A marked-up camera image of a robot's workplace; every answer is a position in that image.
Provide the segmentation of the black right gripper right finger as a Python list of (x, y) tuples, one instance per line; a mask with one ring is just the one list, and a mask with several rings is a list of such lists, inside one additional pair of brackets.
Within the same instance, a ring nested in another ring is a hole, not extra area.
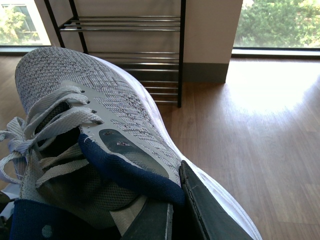
[(196, 173), (182, 161), (179, 168), (185, 208), (179, 236), (186, 240), (251, 240), (252, 237), (223, 209)]

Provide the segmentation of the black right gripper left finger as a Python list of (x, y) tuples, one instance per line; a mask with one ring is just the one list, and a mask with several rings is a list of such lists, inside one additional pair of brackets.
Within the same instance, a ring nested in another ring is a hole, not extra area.
[(148, 198), (121, 237), (122, 240), (170, 240), (173, 232), (173, 205)]

